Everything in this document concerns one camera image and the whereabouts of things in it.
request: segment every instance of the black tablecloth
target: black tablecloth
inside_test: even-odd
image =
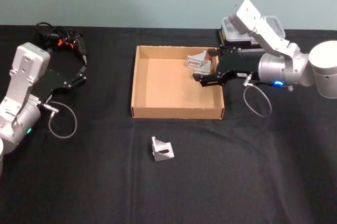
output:
[[[88,81],[56,98],[74,109],[78,132],[56,139],[43,116],[5,156],[1,224],[335,223],[336,100],[315,87],[263,87],[274,110],[263,119],[245,106],[235,80],[224,88],[222,121],[132,119],[136,45],[216,46],[215,31],[79,29],[90,54]],[[0,27],[2,96],[15,49],[31,34],[32,27]],[[304,52],[337,38],[334,31],[286,34]],[[67,71],[57,56],[51,66]],[[71,65],[75,57],[68,58]],[[174,160],[154,162],[153,135],[172,143]]]

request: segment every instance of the cable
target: cable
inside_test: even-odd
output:
[[[255,111],[255,110],[248,104],[248,101],[247,101],[247,99],[246,99],[246,91],[249,89],[249,87],[253,87],[253,88],[257,89],[257,90],[264,96],[264,98],[267,100],[267,103],[268,103],[268,106],[269,106],[269,109],[270,109],[269,114],[267,114],[267,115],[262,115],[262,114],[256,112],[256,111]],[[272,106],[272,104],[271,104],[269,98],[267,97],[267,95],[266,95],[266,94],[265,94],[259,87],[255,86],[254,84],[248,84],[247,87],[244,89],[244,91],[243,91],[243,99],[244,99],[244,102],[246,103],[246,105],[248,106],[248,108],[251,109],[252,112],[254,112],[255,114],[257,114],[258,116],[260,116],[260,117],[262,117],[262,118],[268,117],[268,116],[269,116],[270,114],[272,114],[272,112],[273,112],[273,106]]]
[[[52,130],[52,127],[51,127],[51,123],[52,123],[52,119],[53,119],[53,116],[51,115],[50,118],[49,118],[49,121],[48,121],[48,128],[49,128],[49,131],[57,138],[59,139],[69,139],[71,138],[72,136],[74,136],[74,134],[76,133],[77,131],[77,117],[76,117],[76,114],[74,113],[74,111],[67,105],[63,104],[63,103],[60,103],[60,102],[55,102],[55,101],[49,101],[49,103],[53,103],[53,104],[58,104],[58,105],[61,105],[63,107],[66,107],[73,115],[74,117],[74,121],[75,121],[75,127],[74,127],[74,131],[67,135],[67,136],[61,136],[61,135],[58,135],[56,134],[53,130]]]

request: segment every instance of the cardboard box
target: cardboard box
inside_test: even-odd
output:
[[[202,87],[186,67],[187,56],[210,47],[138,46],[131,112],[134,118],[222,119],[224,99],[219,85]],[[212,71],[217,57],[210,57]]]

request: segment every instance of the metal bracket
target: metal bracket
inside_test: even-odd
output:
[[[156,162],[173,159],[174,153],[171,143],[159,141],[155,136],[152,136],[152,155]]]

